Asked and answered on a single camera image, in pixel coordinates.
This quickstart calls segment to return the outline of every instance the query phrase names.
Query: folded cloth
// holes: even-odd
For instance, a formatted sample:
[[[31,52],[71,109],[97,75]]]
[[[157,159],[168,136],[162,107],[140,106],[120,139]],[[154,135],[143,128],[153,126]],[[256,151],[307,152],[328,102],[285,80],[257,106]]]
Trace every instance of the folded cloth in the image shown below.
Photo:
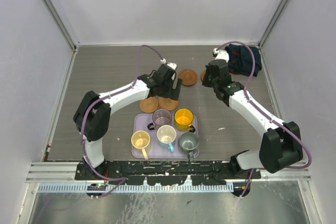
[[[254,70],[253,76],[257,76],[258,72],[261,70],[261,56],[259,49],[256,47],[250,47],[254,54],[256,60],[256,68]],[[249,76],[252,71],[252,56],[244,46],[237,46],[230,44],[225,50],[229,54],[229,62],[227,63],[231,73],[243,74]]]

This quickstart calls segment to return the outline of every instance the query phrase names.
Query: purple tray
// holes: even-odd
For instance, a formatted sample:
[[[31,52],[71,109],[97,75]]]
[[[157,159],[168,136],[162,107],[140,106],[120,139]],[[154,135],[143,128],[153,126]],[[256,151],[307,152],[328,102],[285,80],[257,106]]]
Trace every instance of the purple tray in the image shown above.
[[[178,131],[174,127],[174,114],[172,114],[173,120],[170,123],[170,125],[173,126],[174,129],[176,130],[176,140],[174,141],[174,144],[173,144],[173,146],[174,146],[174,152],[173,153],[171,153],[168,150],[168,148],[165,148],[158,143],[159,140],[158,140],[158,137],[156,135],[156,133],[158,132],[157,130],[150,131],[150,130],[147,129],[147,125],[152,122],[152,115],[153,114],[139,114],[139,115],[137,115],[134,119],[134,129],[133,129],[133,132],[146,131],[146,132],[148,132],[149,136],[151,137],[152,147],[151,147],[151,150],[147,153],[148,158],[188,159],[188,157],[184,153],[180,152],[180,149],[178,148],[178,144],[177,144],[178,139],[185,132]],[[193,126],[196,129],[195,134],[198,136],[197,118],[195,116],[194,116]],[[200,151],[198,150],[194,154],[194,157],[197,157],[199,152]],[[142,152],[138,149],[135,149],[133,146],[132,146],[132,155],[136,158],[144,159],[144,157],[142,155]]]

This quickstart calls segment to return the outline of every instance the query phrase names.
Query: brown plate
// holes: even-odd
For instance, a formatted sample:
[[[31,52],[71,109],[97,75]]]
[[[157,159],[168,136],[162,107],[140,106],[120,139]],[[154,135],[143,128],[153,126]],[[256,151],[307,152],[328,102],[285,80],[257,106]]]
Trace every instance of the brown plate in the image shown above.
[[[156,97],[149,97],[145,100],[140,101],[140,110],[145,113],[153,113],[157,110],[159,102]]]
[[[197,82],[197,73],[192,69],[184,69],[178,75],[184,86],[192,86]]]
[[[201,81],[203,82],[203,79],[204,79],[204,76],[205,76],[205,71],[206,70],[204,70],[202,73],[201,73]]]
[[[179,105],[180,101],[175,101],[170,98],[159,98],[159,105],[161,108],[165,110],[175,110],[177,106]]]

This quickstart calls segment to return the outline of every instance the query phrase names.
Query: wood grain surface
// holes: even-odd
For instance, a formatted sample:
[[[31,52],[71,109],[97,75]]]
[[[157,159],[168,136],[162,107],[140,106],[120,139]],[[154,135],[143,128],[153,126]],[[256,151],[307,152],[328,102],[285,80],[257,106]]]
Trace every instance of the wood grain surface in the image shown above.
[[[198,119],[200,139],[197,159],[229,158],[241,151],[260,147],[261,138],[254,128],[237,112],[216,99],[211,88],[202,86],[200,74],[213,59],[215,46],[157,46],[169,62],[177,64],[177,71],[193,69],[198,82],[181,88],[179,108],[189,108]],[[136,52],[133,46],[81,47],[76,56],[67,92],[62,104],[49,160],[80,160],[82,150],[79,133],[72,117],[84,94],[90,90],[107,92],[130,83],[135,77]],[[141,53],[140,74],[150,73],[160,65],[158,56],[144,48]],[[246,76],[233,75],[232,79],[245,84]],[[249,92],[267,110],[273,112],[265,83],[264,73],[252,79]],[[106,159],[135,159],[131,154],[133,122],[142,113],[139,102],[117,111],[110,120],[110,127],[103,139]]]

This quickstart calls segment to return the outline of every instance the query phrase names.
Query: wall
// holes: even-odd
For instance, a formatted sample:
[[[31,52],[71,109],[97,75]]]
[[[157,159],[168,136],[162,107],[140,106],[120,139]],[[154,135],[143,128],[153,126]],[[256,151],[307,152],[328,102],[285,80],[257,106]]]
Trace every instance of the wall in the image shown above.
[[[71,49],[42,0],[0,0],[0,223],[13,223],[40,161]]]
[[[335,223],[336,0],[290,0],[264,46],[286,120],[301,127],[327,223]]]
[[[59,0],[82,45],[259,42],[280,0]]]

